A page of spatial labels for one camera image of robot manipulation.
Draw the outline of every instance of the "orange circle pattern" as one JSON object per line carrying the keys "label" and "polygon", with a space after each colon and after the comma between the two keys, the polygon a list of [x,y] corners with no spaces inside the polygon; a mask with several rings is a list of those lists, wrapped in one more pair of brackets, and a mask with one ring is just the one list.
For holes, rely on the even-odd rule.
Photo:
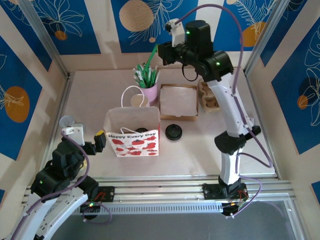
{"label": "orange circle pattern", "polygon": [[56,31],[54,33],[54,35],[57,39],[59,39],[61,41],[67,40],[67,38],[68,38],[67,34],[63,31],[60,31],[60,30]]}
{"label": "orange circle pattern", "polygon": [[156,41],[156,39],[155,39],[154,37],[150,37],[150,38],[149,38],[149,42],[150,42],[150,43],[154,43],[155,41]]}
{"label": "orange circle pattern", "polygon": [[146,30],[154,22],[151,8],[141,0],[127,1],[120,9],[119,18],[122,26],[131,32]]}
{"label": "orange circle pattern", "polygon": [[8,102],[4,106],[6,114],[12,121],[23,123],[27,119],[30,110],[30,101],[27,92],[22,87],[12,86],[8,88],[6,94],[11,95],[15,99],[23,97],[20,101],[21,104]]}
{"label": "orange circle pattern", "polygon": [[243,31],[243,41],[245,47],[254,47],[257,43],[256,33],[258,36],[262,33],[266,23],[264,21],[257,22],[255,25],[247,27]]}
{"label": "orange circle pattern", "polygon": [[297,101],[298,107],[303,110],[308,107],[308,98],[305,95],[301,95]]}

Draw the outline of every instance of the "metal bracket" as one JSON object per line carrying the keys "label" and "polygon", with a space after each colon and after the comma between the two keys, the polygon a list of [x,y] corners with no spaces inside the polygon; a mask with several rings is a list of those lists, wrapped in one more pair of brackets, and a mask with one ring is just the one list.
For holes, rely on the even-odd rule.
{"label": "metal bracket", "polygon": [[94,202],[101,203],[112,203],[115,197],[115,187],[114,186],[99,186],[98,194],[93,199]]}
{"label": "metal bracket", "polygon": [[[223,192],[220,190],[219,184],[202,184],[202,190],[204,200],[222,200],[225,199]],[[241,183],[240,187],[232,192],[231,195],[227,196],[228,200],[236,200],[240,198],[238,191],[244,191],[248,194],[247,186],[245,183]]]}
{"label": "metal bracket", "polygon": [[[101,203],[112,203],[114,201],[115,196],[115,187],[114,186],[99,186],[98,194],[92,200],[93,202],[101,202]],[[86,211],[87,213],[100,213],[101,208],[99,205],[89,206],[88,204],[84,204],[80,206],[80,213]],[[85,219],[92,220],[96,218],[98,215],[86,215]]]}

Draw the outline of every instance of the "white paper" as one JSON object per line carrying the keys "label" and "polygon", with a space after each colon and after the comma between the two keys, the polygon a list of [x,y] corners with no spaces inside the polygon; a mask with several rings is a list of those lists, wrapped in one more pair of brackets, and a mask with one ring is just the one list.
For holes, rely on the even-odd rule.
{"label": "white paper", "polygon": [[164,86],[160,90],[160,113],[163,115],[196,116],[197,90],[194,88]]}

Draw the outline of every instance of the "black lid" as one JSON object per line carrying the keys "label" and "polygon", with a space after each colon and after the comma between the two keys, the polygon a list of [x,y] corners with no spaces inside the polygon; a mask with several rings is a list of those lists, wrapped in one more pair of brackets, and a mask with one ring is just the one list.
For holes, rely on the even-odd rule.
{"label": "black lid", "polygon": [[148,129],[146,129],[144,127],[140,127],[137,130],[135,130],[135,132],[142,134],[142,133],[148,132]]}
{"label": "black lid", "polygon": [[171,124],[165,129],[165,136],[172,141],[177,141],[182,136],[182,129],[176,124]]}

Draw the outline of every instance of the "white table surface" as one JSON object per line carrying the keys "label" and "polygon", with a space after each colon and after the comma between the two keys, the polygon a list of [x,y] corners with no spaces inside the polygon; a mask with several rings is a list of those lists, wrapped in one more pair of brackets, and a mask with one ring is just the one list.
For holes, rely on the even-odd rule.
{"label": "white table surface", "polygon": [[[186,69],[186,76],[190,79],[194,74],[192,69]],[[77,71],[64,114],[72,115],[78,123],[84,123],[84,139],[93,142],[94,135],[103,129],[107,111],[121,106],[122,92],[134,83],[131,70]],[[189,84],[182,76],[181,69],[162,69],[158,83],[158,90],[160,84]],[[254,116],[255,123],[259,124],[243,71],[240,71],[238,89],[249,116]],[[131,97],[137,93],[139,90],[136,88],[128,90],[124,104],[129,106]],[[165,136],[165,129],[170,124],[178,124],[182,128],[182,138],[177,142],[171,142]],[[199,106],[196,122],[162,120],[160,128],[159,156],[117,158],[107,141],[102,153],[89,156],[89,175],[95,178],[219,175],[221,153],[215,146],[214,138],[226,130],[221,111],[205,113]],[[258,139],[266,147],[262,133]],[[55,144],[60,141],[61,136],[58,136]],[[247,142],[244,152],[266,160],[253,139]],[[270,177],[275,170],[243,156],[240,173]]]}

